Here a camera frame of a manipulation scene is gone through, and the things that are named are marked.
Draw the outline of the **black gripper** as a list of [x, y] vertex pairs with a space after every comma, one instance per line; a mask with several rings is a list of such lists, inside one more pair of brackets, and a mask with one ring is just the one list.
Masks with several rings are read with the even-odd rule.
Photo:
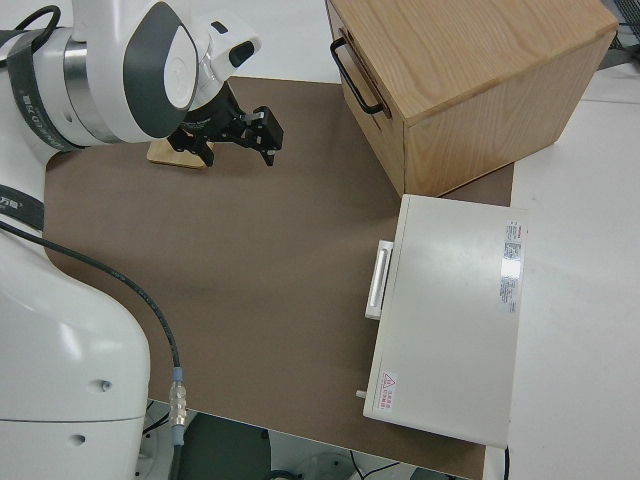
[[208, 103], [187, 113], [178, 129], [167, 140], [174, 150], [172, 165], [212, 167], [214, 153], [207, 141], [240, 138], [241, 145], [257, 151], [271, 167], [282, 148], [283, 128], [267, 106], [245, 113], [229, 84]]

